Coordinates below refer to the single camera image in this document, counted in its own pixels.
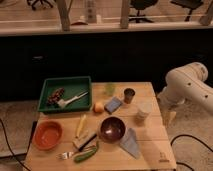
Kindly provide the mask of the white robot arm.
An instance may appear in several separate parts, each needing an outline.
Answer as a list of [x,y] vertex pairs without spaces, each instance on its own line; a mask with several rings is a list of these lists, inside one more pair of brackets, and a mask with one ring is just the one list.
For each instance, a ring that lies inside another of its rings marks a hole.
[[166,127],[176,116],[175,108],[185,100],[191,100],[213,114],[213,88],[205,84],[207,78],[207,67],[200,62],[174,68],[166,74],[166,86],[157,95]]

